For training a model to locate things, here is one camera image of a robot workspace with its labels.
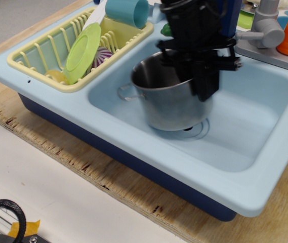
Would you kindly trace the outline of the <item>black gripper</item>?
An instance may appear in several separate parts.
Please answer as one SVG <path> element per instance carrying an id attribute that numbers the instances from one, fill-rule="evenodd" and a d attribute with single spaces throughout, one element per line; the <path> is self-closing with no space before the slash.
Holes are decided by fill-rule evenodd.
<path id="1" fill-rule="evenodd" d="M 220 33 L 222 16 L 216 1 L 162 1 L 160 11 L 173 36 L 159 41 L 157 47 L 163 52 L 178 52 L 176 58 L 171 58 L 177 77 L 180 82 L 191 80 L 193 93 L 205 102 L 219 89 L 219 70 L 241 67 L 234 51 L 234 36 Z"/>

